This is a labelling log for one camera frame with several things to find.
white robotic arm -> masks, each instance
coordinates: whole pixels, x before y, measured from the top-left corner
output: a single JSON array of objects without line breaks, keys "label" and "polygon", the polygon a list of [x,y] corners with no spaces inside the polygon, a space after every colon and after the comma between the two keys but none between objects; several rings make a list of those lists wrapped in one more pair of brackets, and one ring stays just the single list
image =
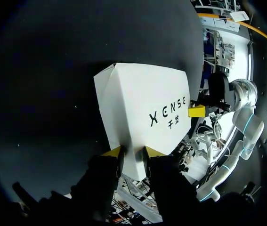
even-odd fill
[{"label": "white robotic arm", "polygon": [[243,141],[239,140],[237,142],[231,155],[219,168],[218,172],[198,188],[197,198],[201,202],[209,198],[217,201],[220,198],[216,187],[223,183],[233,172],[239,157],[244,160],[249,159],[264,129],[264,122],[254,115],[254,104],[257,101],[255,85],[247,80],[237,80],[233,84],[235,85],[236,102],[238,101],[238,104],[235,104],[236,112],[233,116],[233,124],[244,134],[244,138]]}]

xense logo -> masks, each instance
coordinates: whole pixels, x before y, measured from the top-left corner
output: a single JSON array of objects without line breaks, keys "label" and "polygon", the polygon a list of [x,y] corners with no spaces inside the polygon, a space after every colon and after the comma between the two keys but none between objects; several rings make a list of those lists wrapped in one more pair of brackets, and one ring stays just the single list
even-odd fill
[{"label": "xense logo", "polygon": [[[176,111],[176,105],[177,105],[177,108],[179,109],[179,108],[181,107],[181,104],[183,104],[183,105],[186,104],[186,102],[185,102],[185,97],[183,97],[182,99],[178,99],[178,100],[177,100],[177,104],[176,104],[175,102],[171,103],[171,104],[170,104],[170,108],[168,108],[167,106],[164,106],[164,107],[162,108],[162,111],[161,111],[162,116],[163,116],[164,118],[168,117],[168,112],[170,112],[170,110],[171,110],[171,113],[175,112],[175,111]],[[155,111],[154,114],[149,114],[150,119],[151,119],[151,127],[153,126],[153,122],[158,123],[158,120],[157,120],[157,118],[156,118],[156,115],[157,115],[157,111]],[[176,119],[176,124],[177,124],[177,123],[178,123],[178,115],[176,116],[175,119]],[[171,125],[172,125],[172,124],[173,124],[173,123],[172,123],[172,120],[171,120],[171,121],[169,122],[169,127],[170,127],[170,129],[171,129]]]}]

chinese characters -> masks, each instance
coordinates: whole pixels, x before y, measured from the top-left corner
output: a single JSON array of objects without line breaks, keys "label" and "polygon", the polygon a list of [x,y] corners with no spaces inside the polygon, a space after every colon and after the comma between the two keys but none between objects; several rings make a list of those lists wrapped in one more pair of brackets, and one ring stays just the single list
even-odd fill
[{"label": "chinese characters", "polygon": [[[179,123],[178,115],[175,116],[175,125],[176,125],[177,123]],[[170,127],[170,129],[172,129],[172,125],[173,125],[173,123],[172,123],[172,119],[171,119],[171,121],[169,121],[169,125],[168,125],[168,127]]]}]

cardboard box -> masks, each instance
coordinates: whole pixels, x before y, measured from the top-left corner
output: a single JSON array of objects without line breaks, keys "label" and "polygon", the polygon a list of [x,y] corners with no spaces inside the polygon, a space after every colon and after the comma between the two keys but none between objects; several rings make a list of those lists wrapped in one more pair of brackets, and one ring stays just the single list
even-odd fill
[{"label": "cardboard box", "polygon": [[143,64],[113,64],[94,77],[111,149],[127,148],[123,173],[146,177],[144,146],[170,154],[191,127],[189,86],[183,71]]}]

cable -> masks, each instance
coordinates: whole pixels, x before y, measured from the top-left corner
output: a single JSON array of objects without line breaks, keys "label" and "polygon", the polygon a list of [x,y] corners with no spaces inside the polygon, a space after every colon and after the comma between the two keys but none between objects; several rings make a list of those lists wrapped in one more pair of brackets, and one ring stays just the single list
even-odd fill
[{"label": "cable", "polygon": [[223,115],[224,115],[224,114],[221,114],[220,116],[218,116],[218,118],[216,119],[215,124],[214,124],[214,126],[213,126],[213,133],[214,133],[214,136],[215,136],[215,137],[217,137],[217,136],[216,136],[216,125],[217,125],[217,122],[218,122],[219,119],[221,119],[221,117],[222,117]]},{"label": "cable", "polygon": [[223,146],[228,150],[228,155],[231,155],[231,150],[228,148],[228,146],[227,146],[225,143],[223,143],[223,142],[221,141],[221,139],[219,140],[219,142],[220,142],[221,144],[223,144]]},{"label": "cable", "polygon": [[128,186],[128,183],[127,183],[127,180],[124,178],[124,180],[125,180],[125,182],[126,182],[126,184],[127,184],[127,188],[128,188],[128,191],[129,191],[129,193],[132,195],[132,193],[131,193],[131,191],[130,191],[130,189],[129,189],[129,186]]}]

